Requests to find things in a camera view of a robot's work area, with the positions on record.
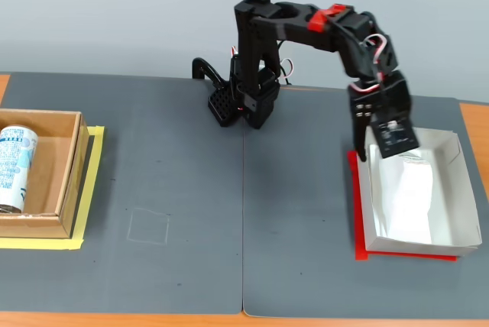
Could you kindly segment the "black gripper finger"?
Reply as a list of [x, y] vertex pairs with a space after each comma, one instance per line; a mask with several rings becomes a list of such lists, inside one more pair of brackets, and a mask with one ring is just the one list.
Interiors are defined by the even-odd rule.
[[361, 162], [365, 162], [367, 160], [367, 154], [365, 150], [365, 138], [367, 127], [371, 123], [371, 113], [354, 113], [352, 116], [352, 123], [355, 150]]

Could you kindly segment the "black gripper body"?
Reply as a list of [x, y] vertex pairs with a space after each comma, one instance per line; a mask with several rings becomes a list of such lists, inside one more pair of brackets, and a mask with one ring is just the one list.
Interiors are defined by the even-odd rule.
[[365, 129], [371, 122], [380, 125], [410, 121], [412, 99], [406, 78], [399, 70], [385, 76], [381, 86], [370, 92], [360, 92], [353, 86], [347, 92], [354, 129]]

